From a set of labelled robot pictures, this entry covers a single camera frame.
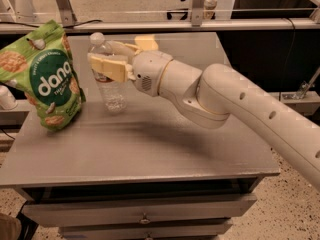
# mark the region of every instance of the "chip bag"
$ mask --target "chip bag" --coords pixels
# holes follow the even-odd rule
[[[55,21],[0,50],[0,82],[23,91],[50,130],[68,125],[85,101],[67,36]]]

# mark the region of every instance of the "clear water bottle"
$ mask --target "clear water bottle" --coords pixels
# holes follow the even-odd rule
[[[90,43],[88,53],[111,56],[110,59],[114,56],[112,47],[106,42],[102,33],[93,33],[90,36]],[[117,114],[125,110],[127,101],[124,84],[115,82],[93,69],[92,72],[108,112]]]

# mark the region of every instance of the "white cup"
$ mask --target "white cup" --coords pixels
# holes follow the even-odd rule
[[[10,110],[14,109],[17,105],[18,102],[10,90],[4,85],[0,85],[0,108]]]

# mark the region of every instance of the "robotic arm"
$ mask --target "robotic arm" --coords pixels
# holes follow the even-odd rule
[[[120,79],[105,63],[91,58],[92,68],[100,73],[119,81],[128,79]],[[125,71],[139,91],[170,100],[183,116],[202,127],[221,127],[233,114],[320,191],[320,128],[234,69],[212,64],[202,71],[153,50],[135,54],[132,67]]]

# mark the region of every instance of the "floor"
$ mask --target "floor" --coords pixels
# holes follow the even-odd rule
[[[60,20],[54,0],[33,1],[40,22]],[[166,20],[166,10],[181,7],[180,0],[71,0],[71,4],[80,22],[95,18],[107,22]],[[0,133],[0,166],[12,143],[11,138]],[[234,226],[221,240],[320,240],[320,194],[277,153],[274,159],[281,168],[280,176],[261,182],[254,191],[258,201],[244,216],[233,219]],[[14,191],[0,190],[0,212],[15,216],[23,203],[24,199]],[[33,240],[43,239],[62,238],[56,228],[39,227]]]

